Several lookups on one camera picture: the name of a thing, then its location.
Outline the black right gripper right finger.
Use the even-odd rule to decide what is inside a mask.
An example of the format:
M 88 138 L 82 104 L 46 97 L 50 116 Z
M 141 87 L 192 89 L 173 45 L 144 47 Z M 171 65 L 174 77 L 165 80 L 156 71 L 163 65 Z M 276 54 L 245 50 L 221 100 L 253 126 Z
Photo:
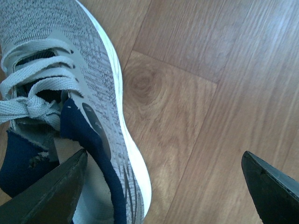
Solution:
M 264 224 L 299 222 L 299 183 L 257 157 L 244 152 L 241 167 L 255 208 Z

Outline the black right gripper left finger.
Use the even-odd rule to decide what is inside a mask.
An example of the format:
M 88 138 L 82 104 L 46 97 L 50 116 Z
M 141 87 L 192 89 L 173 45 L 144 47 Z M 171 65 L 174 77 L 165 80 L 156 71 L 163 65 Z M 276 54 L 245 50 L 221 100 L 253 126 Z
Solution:
M 87 152 L 77 151 L 0 207 L 2 224 L 69 224 L 84 185 Z

